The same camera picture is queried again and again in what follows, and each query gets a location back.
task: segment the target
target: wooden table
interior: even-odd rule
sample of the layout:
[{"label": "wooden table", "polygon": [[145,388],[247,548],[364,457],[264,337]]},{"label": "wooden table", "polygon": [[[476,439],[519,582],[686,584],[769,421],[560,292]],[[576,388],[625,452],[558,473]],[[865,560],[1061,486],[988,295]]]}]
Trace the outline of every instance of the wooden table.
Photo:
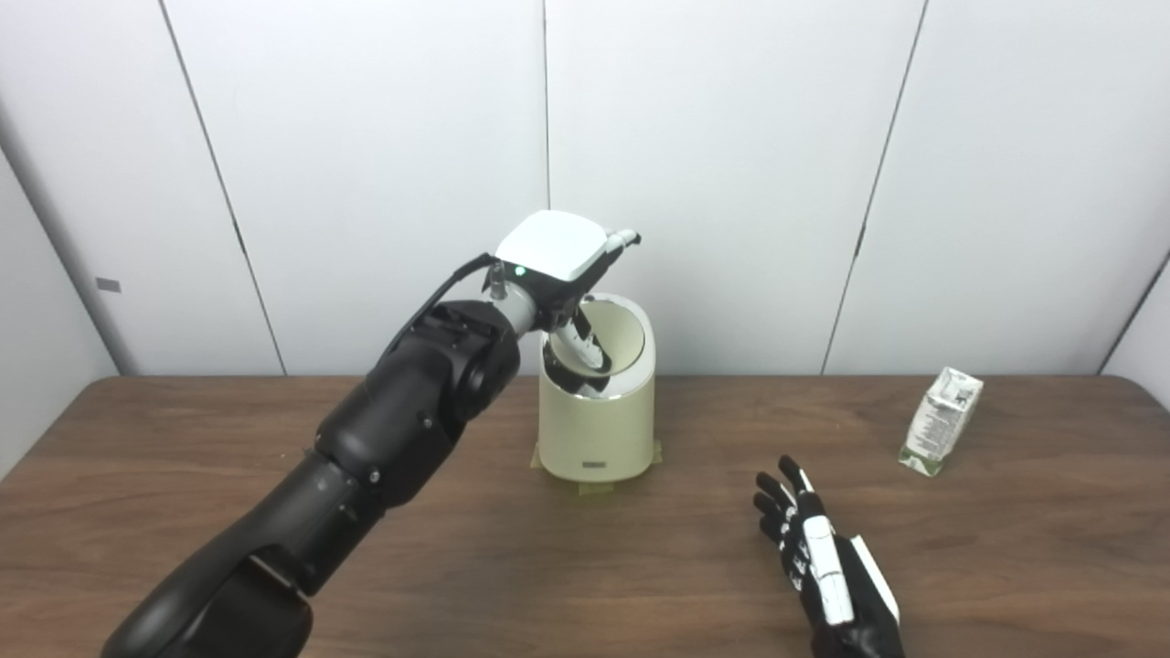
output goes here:
[{"label": "wooden table", "polygon": [[[351,378],[115,378],[0,484],[0,654],[95,656],[300,459]],[[665,378],[665,462],[610,494],[531,469],[516,382],[314,601],[304,656],[808,657],[756,529],[783,452],[863,533],[911,658],[1170,656],[1170,414],[1107,377],[990,378],[930,480],[922,377]]]}]

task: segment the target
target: tape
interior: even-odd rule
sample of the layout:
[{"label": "tape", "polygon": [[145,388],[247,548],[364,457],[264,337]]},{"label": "tape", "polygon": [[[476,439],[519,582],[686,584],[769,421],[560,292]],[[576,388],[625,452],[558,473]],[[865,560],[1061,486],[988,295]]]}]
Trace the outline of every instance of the tape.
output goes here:
[{"label": "tape", "polygon": [[612,491],[613,482],[577,482],[577,495],[610,493]]}]

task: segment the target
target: black cable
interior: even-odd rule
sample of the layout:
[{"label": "black cable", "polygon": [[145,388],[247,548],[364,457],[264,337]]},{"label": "black cable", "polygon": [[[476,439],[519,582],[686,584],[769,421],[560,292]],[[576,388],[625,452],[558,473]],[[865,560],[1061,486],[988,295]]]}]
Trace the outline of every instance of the black cable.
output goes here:
[{"label": "black cable", "polygon": [[472,273],[483,269],[484,267],[488,267],[494,262],[496,262],[496,256],[484,252],[475,256],[474,259],[467,261],[466,263],[463,263],[462,267],[453,272],[450,276],[448,276],[447,280],[443,281],[442,286],[439,286],[439,288],[431,295],[431,297],[427,299],[427,301],[424,302],[421,307],[419,307],[419,310],[414,311],[414,315],[411,316],[411,320],[406,324],[404,324],[401,329],[398,330],[398,334],[394,336],[394,340],[391,341],[388,345],[386,345],[385,351],[381,352],[381,357],[379,357],[378,361],[381,362],[383,358],[386,358],[386,355],[394,351],[394,348],[398,347],[398,343],[399,341],[402,340],[402,336],[405,336],[406,333],[411,330],[411,327],[414,327],[415,322],[421,320],[422,316],[427,314],[427,311],[434,308],[434,306],[439,303],[439,300],[441,300],[443,295],[446,295],[453,287],[455,287],[455,283],[459,283],[463,279],[467,279],[468,275],[470,275]]}]

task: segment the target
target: robotic hand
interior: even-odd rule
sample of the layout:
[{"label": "robotic hand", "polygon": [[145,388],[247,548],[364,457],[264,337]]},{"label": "robotic hand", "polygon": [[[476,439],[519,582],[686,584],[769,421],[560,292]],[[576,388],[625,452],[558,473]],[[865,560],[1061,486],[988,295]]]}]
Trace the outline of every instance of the robotic hand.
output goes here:
[{"label": "robotic hand", "polygon": [[759,529],[780,549],[780,563],[813,628],[815,658],[904,658],[897,602],[861,536],[837,535],[825,505],[791,457],[780,472],[796,494],[768,473],[756,475]]},{"label": "robotic hand", "polygon": [[[455,272],[322,421],[304,460],[197,550],[105,643],[104,658],[291,658],[317,594],[386,509],[408,502],[519,366],[517,340],[556,331],[598,370],[579,304],[638,233],[544,211],[495,256]],[[487,299],[440,302],[489,267]]]}]

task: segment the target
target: robot finger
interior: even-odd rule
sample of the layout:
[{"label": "robot finger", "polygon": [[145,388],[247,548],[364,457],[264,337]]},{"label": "robot finger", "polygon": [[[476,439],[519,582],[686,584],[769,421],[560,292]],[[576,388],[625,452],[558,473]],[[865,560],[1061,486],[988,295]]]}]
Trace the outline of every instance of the robot finger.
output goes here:
[{"label": "robot finger", "polygon": [[577,307],[564,327],[557,328],[556,335],[572,351],[580,364],[593,372],[606,375],[613,368],[613,359],[593,333],[593,325],[580,307]]},{"label": "robot finger", "polygon": [[797,513],[797,499],[792,492],[768,473],[756,474],[756,486],[772,498],[785,518],[791,519]]},{"label": "robot finger", "polygon": [[756,506],[756,509],[758,509],[764,516],[776,519],[778,523],[784,522],[784,510],[776,503],[776,499],[772,496],[756,492],[756,495],[751,499],[751,503]]},{"label": "robot finger", "polygon": [[633,245],[640,245],[641,242],[642,237],[636,231],[632,231],[629,228],[614,231],[606,238],[605,251],[613,252],[615,249],[624,249]]},{"label": "robot finger", "polygon": [[805,475],[804,468],[786,454],[780,458],[780,473],[784,473],[784,477],[792,482],[798,496],[805,492],[812,493],[813,488],[808,475]]},{"label": "robot finger", "polygon": [[780,533],[782,521],[772,516],[760,516],[759,518],[759,532],[772,540],[772,546],[779,546],[783,540],[783,534]]}]

